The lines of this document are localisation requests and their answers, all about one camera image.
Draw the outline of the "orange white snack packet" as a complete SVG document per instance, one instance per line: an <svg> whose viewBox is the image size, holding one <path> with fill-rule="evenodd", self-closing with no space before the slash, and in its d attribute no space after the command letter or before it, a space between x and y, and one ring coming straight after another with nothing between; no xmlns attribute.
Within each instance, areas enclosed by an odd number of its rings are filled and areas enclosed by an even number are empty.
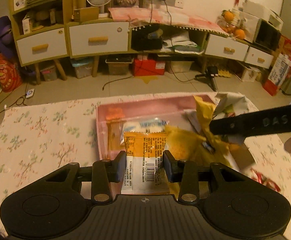
<svg viewBox="0 0 291 240"><path fill-rule="evenodd" d="M125 132L127 165L122 194L167 194L169 188L163 168L167 133Z"/></svg>

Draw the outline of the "white and blue snack packet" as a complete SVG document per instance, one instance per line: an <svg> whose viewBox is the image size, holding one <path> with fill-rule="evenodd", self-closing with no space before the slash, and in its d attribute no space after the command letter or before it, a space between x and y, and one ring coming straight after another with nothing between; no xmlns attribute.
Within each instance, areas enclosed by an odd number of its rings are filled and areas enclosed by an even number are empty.
<svg viewBox="0 0 291 240"><path fill-rule="evenodd" d="M124 143L124 133L126 132L137 132L137 133L163 132L167 124L168 123L165 120L159 118L127 121L123 124L122 127L121 144Z"/></svg>

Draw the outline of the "tall yellow snack packet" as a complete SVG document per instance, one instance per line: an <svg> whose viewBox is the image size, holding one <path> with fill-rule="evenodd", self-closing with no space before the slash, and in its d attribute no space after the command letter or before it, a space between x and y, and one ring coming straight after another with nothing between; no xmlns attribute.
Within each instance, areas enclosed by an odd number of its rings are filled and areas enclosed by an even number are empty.
<svg viewBox="0 0 291 240"><path fill-rule="evenodd" d="M228 143L222 141L218 135L214 135L209 128L216 106L214 103L203 101L199 96L194 96L194 100L197 120L208 143L214 148L216 154L227 156L229 154Z"/></svg>

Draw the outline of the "red candy wrapper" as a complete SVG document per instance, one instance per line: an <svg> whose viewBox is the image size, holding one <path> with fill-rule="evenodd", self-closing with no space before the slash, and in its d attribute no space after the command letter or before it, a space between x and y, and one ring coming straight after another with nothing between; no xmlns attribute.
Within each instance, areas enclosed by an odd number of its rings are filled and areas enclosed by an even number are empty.
<svg viewBox="0 0 291 240"><path fill-rule="evenodd" d="M250 169L250 178L264 185L265 187L272 189L273 191L276 191L279 193L281 192L281 188L277 185L277 183L275 183L271 178L265 176L263 173L253 168Z"/></svg>

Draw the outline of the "white printed snack packet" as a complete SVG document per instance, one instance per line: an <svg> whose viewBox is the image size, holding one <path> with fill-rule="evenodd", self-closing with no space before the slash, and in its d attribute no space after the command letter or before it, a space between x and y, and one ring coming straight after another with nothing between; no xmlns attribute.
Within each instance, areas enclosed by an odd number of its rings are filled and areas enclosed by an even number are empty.
<svg viewBox="0 0 291 240"><path fill-rule="evenodd" d="M248 100L240 93L219 92L216 98L219 99L219 103L213 113L214 120L235 117L249 112Z"/></svg>

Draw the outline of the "small yellow chips packet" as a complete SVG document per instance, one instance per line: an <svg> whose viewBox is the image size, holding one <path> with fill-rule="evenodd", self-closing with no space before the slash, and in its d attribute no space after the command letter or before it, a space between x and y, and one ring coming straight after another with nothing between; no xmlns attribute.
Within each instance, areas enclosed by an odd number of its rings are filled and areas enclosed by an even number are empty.
<svg viewBox="0 0 291 240"><path fill-rule="evenodd" d="M190 160L199 166L209 166L216 158L203 146L206 139L192 131L166 125L167 140L165 150L169 150L176 160Z"/></svg>

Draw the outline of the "pink and silver cardboard box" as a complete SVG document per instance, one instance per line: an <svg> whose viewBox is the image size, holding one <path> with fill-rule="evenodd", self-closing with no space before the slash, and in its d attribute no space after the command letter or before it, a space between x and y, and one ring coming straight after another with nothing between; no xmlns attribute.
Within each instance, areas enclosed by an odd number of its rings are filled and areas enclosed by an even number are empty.
<svg viewBox="0 0 291 240"><path fill-rule="evenodd" d="M127 153L120 182L110 183L118 194L178 195L163 169L163 152L177 160L208 167L218 162L231 167L229 145L209 130L216 105L203 96L141 100L97 108L100 158L113 160Z"/></svg>

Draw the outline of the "right white drawer cabinet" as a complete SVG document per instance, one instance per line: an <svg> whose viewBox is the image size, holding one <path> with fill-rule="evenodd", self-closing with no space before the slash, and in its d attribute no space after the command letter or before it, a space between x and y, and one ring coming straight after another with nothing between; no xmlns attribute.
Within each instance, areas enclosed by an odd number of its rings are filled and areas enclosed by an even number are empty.
<svg viewBox="0 0 291 240"><path fill-rule="evenodd" d="M248 45L231 38L209 34L205 54L208 56L244 61L248 48Z"/></svg>

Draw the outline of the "white drawer cabinet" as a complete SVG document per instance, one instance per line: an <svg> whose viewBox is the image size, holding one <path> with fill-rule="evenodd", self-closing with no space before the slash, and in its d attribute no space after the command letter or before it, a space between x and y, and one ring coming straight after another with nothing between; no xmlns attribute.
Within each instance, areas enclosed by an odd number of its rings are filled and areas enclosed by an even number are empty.
<svg viewBox="0 0 291 240"><path fill-rule="evenodd" d="M101 22L69 26L72 57L126 52L128 22Z"/></svg>
<svg viewBox="0 0 291 240"><path fill-rule="evenodd" d="M57 24L15 39L21 66L60 59L69 55L66 29Z"/></svg>
<svg viewBox="0 0 291 240"><path fill-rule="evenodd" d="M248 48L248 45L231 38L209 34L205 54L208 56L244 61Z"/></svg>

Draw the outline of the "bowl of oranges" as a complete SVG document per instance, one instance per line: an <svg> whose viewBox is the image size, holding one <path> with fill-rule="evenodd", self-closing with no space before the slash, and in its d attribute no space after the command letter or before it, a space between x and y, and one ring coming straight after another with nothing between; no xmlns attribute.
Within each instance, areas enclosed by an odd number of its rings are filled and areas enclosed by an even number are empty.
<svg viewBox="0 0 291 240"><path fill-rule="evenodd" d="M216 23L223 31L234 38L245 39L244 19L237 9L223 10Z"/></svg>

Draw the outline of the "orange cartoon bag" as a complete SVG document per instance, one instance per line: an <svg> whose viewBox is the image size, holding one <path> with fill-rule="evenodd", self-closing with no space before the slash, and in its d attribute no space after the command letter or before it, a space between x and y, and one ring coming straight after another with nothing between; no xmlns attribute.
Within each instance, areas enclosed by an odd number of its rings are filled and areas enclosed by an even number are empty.
<svg viewBox="0 0 291 240"><path fill-rule="evenodd" d="M0 86L3 92L12 92L22 84L18 68L0 53Z"/></svg>

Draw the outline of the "middle white drawer cabinet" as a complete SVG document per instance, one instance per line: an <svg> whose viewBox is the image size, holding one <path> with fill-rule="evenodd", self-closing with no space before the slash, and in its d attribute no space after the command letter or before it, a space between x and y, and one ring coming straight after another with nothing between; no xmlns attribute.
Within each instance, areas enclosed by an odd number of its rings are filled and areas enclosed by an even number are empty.
<svg viewBox="0 0 291 240"><path fill-rule="evenodd" d="M72 57L126 52L128 22L101 22L69 26Z"/></svg>

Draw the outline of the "left white drawer cabinet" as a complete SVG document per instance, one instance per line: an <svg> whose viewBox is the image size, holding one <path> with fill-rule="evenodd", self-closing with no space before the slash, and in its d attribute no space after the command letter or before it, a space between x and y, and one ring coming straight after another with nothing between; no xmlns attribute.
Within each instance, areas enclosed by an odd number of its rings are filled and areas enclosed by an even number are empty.
<svg viewBox="0 0 291 240"><path fill-rule="evenodd" d="M69 55L66 29L57 24L15 39L21 66L60 59Z"/></svg>

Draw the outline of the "pink cloth on shelf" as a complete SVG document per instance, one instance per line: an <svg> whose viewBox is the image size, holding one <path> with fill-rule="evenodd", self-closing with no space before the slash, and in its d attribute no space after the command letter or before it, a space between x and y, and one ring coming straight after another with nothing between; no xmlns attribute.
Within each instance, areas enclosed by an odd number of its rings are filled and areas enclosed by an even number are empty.
<svg viewBox="0 0 291 240"><path fill-rule="evenodd" d="M228 33L216 23L178 9L110 8L109 12L115 22L128 22L131 28L147 24L163 24L228 36Z"/></svg>

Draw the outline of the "purple plush toy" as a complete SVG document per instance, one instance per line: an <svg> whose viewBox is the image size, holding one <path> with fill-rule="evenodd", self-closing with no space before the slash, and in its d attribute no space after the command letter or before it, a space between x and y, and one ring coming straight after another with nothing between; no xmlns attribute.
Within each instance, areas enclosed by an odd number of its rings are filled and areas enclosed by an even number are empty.
<svg viewBox="0 0 291 240"><path fill-rule="evenodd" d="M0 17L0 53L10 60L15 56L12 25L8 16Z"/></svg>

